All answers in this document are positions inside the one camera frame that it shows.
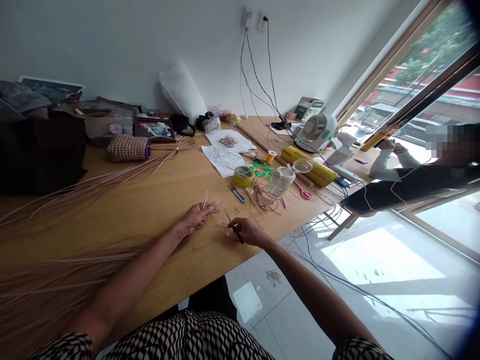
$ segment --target yellow roll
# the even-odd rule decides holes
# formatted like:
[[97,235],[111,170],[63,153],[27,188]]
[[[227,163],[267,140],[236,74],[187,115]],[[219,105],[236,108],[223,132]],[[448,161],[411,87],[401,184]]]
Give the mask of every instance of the yellow roll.
[[387,135],[388,135],[388,131],[387,130],[380,130],[378,133],[376,133],[375,135],[373,135],[373,137],[368,140],[361,148],[360,150],[364,151],[364,152],[367,152],[368,150],[370,150],[371,148],[373,148],[375,145],[377,145],[380,140],[382,140],[383,138],[385,138]]
[[252,184],[254,178],[254,171],[246,166],[237,166],[233,173],[231,183],[237,188],[248,188]]
[[275,159],[275,157],[276,157],[277,155],[278,155],[278,154],[277,154],[275,151],[273,151],[273,150],[268,150],[268,154],[265,156],[265,161],[266,161],[266,163],[267,163],[267,164],[271,164],[271,163],[274,161],[274,159]]
[[[283,149],[280,157],[289,164],[293,164],[294,161],[298,159],[311,159],[310,156],[294,148],[293,146],[287,146],[285,149]],[[309,172],[306,172],[304,175],[321,187],[326,187],[339,176],[335,171],[330,170],[328,167],[323,166],[316,161],[313,169]]]

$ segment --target photo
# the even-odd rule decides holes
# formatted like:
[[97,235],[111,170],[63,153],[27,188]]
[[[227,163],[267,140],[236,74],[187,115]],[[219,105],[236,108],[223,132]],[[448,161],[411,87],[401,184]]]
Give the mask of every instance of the photo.
[[70,95],[78,93],[85,87],[81,84],[31,76],[20,76],[19,82],[46,97],[53,104],[63,102]]
[[137,117],[135,119],[135,136],[145,138],[171,138],[171,139],[153,139],[154,143],[172,142],[175,140],[175,133],[172,124],[168,119],[145,119]]

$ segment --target woven rattan basket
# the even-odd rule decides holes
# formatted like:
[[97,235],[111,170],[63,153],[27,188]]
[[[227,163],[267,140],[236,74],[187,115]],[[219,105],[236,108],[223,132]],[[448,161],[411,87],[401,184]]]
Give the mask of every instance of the woven rattan basket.
[[116,134],[106,148],[113,162],[148,160],[152,155],[148,137]]

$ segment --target sunlight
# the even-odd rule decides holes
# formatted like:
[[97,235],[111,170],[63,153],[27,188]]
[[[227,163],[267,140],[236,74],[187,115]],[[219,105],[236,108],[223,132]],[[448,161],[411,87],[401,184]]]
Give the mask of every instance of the sunlight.
[[233,293],[233,299],[244,323],[262,311],[262,302],[250,281]]
[[[470,327],[476,310],[455,295],[384,295],[377,296],[397,311],[415,320]],[[388,307],[364,296],[382,318],[398,318]]]
[[355,285],[445,277],[384,228],[321,251]]

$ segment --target person's hand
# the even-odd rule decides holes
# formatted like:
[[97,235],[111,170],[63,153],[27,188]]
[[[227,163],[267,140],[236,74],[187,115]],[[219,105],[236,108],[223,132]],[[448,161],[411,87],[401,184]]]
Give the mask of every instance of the person's hand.
[[407,150],[408,149],[405,146],[403,146],[401,143],[396,143],[395,144],[395,149],[393,149],[393,152],[395,154],[401,154],[401,153],[406,152]]
[[380,145],[378,145],[378,148],[380,150],[394,150],[395,149],[395,141],[387,139],[381,142]]
[[239,236],[234,232],[232,226],[237,228],[241,237],[248,245],[265,249],[268,245],[274,244],[275,241],[267,235],[265,231],[252,219],[246,217],[236,217],[228,224],[228,232],[226,235],[230,239],[239,241]]
[[214,210],[214,207],[209,205],[201,210],[202,203],[193,205],[185,215],[180,219],[179,223],[186,228],[187,233],[191,233],[194,228],[200,228],[207,221],[207,216]]

